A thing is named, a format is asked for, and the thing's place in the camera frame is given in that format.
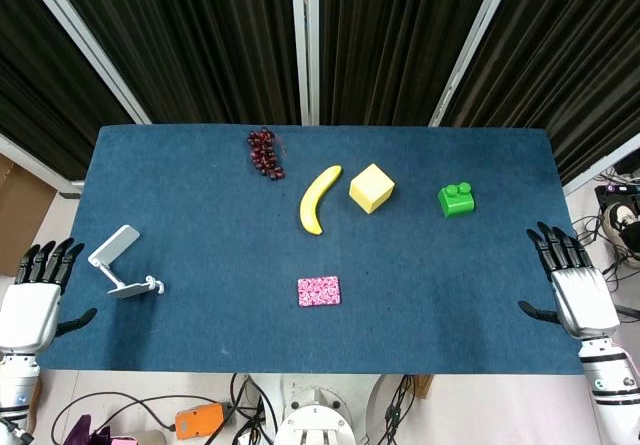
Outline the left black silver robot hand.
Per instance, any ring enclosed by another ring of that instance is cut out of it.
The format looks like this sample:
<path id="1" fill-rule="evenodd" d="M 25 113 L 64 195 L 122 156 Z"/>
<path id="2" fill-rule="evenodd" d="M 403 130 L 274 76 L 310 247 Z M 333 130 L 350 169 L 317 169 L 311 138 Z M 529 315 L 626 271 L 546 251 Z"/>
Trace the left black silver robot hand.
<path id="1" fill-rule="evenodd" d="M 38 355 L 54 339 L 88 325 L 97 315 L 90 308 L 80 317 L 60 321 L 62 298 L 82 243 L 69 237 L 31 246 L 22 256 L 14 283 L 1 305 L 1 353 Z"/>

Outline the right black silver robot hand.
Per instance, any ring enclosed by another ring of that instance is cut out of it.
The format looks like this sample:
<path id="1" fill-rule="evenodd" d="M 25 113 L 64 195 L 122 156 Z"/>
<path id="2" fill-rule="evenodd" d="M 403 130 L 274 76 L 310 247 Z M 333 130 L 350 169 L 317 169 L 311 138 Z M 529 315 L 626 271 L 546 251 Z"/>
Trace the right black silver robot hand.
<path id="1" fill-rule="evenodd" d="M 556 309 L 542 310 L 527 301 L 518 306 L 529 317 L 558 324 L 577 340 L 613 335 L 620 325 L 602 272 L 584 248 L 562 229 L 539 221 L 537 230 L 528 229 L 549 283 Z"/>

